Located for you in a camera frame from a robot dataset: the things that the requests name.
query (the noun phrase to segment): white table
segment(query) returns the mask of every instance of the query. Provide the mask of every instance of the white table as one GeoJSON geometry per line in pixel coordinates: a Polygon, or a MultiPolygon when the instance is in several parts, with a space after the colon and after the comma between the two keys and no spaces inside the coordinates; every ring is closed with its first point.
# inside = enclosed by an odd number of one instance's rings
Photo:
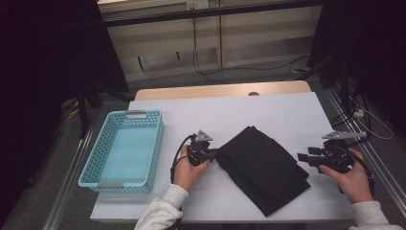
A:
{"type": "MultiPolygon", "coordinates": [[[[169,168],[181,142],[199,129],[211,135],[211,148],[219,148],[245,127],[255,126],[279,142],[297,159],[307,147],[321,147],[322,135],[332,131],[314,93],[267,96],[136,101],[129,109],[162,110],[164,137],[155,184],[150,195],[99,194],[91,219],[134,222],[154,197],[169,185],[169,168]]],[[[183,222],[281,222],[352,219],[347,198],[337,184],[306,163],[311,188],[269,217],[237,187],[214,161],[183,205],[183,222]]]]}

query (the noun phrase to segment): sleeve cuff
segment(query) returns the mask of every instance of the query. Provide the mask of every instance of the sleeve cuff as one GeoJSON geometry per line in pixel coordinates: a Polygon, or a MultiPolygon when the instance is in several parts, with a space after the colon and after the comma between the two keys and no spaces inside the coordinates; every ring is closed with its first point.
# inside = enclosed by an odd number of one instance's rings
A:
{"type": "Polygon", "coordinates": [[[370,224],[389,223],[378,201],[365,201],[351,205],[358,227],[370,224]]]}
{"type": "Polygon", "coordinates": [[[188,197],[189,193],[184,188],[175,184],[170,184],[163,200],[173,205],[176,209],[179,209],[188,197]]]}

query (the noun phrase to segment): white sleeve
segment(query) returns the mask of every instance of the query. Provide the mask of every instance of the white sleeve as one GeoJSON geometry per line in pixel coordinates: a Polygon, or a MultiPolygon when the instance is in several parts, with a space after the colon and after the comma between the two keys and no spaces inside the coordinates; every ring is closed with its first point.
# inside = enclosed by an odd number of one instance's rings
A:
{"type": "Polygon", "coordinates": [[[366,201],[351,205],[357,227],[349,230],[401,230],[397,225],[391,225],[381,210],[377,201],[366,201]]]}
{"type": "Polygon", "coordinates": [[[134,230],[160,230],[171,227],[177,219],[182,218],[179,211],[189,193],[182,187],[170,184],[162,199],[154,198],[141,215],[134,230]]]}

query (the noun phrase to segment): black cloth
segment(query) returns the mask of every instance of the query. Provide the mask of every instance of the black cloth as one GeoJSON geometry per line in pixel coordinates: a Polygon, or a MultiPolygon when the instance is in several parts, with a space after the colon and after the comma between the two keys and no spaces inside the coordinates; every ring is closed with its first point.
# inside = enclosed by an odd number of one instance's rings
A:
{"type": "Polygon", "coordinates": [[[266,217],[310,187],[289,152],[254,126],[218,149],[215,159],[266,217]]]}

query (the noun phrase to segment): blue plastic basket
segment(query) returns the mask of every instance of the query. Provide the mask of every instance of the blue plastic basket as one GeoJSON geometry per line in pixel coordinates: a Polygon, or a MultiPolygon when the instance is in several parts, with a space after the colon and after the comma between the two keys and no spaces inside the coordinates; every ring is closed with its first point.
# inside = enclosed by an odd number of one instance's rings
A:
{"type": "Polygon", "coordinates": [[[163,132],[159,110],[109,113],[79,185],[95,192],[150,193],[163,132]]]}

